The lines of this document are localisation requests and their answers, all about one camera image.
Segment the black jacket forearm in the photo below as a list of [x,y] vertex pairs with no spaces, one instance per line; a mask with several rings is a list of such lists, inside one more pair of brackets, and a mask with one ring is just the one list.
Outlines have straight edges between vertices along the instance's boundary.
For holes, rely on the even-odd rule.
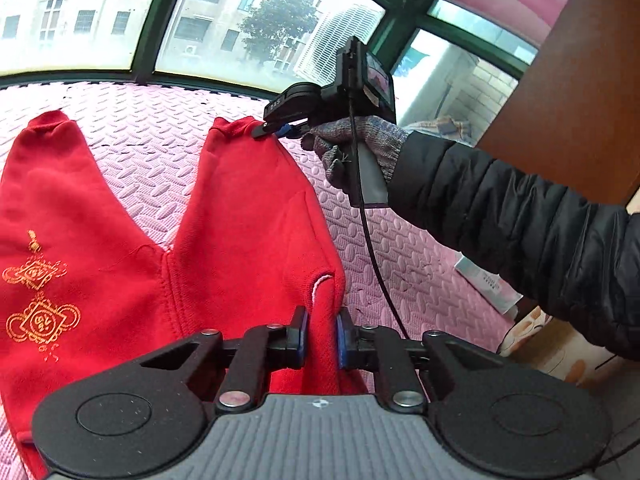
[[590,344],[638,360],[638,214],[417,132],[399,152],[388,200]]

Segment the grey knit gloved hand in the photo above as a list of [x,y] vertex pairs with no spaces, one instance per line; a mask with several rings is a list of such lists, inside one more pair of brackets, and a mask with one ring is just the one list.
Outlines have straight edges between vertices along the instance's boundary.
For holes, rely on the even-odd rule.
[[305,133],[300,146],[305,151],[315,152],[322,162],[329,184],[347,193],[352,187],[347,174],[347,165],[352,162],[352,124],[355,124],[358,141],[367,145],[385,183],[389,184],[410,132],[378,116],[327,122]]

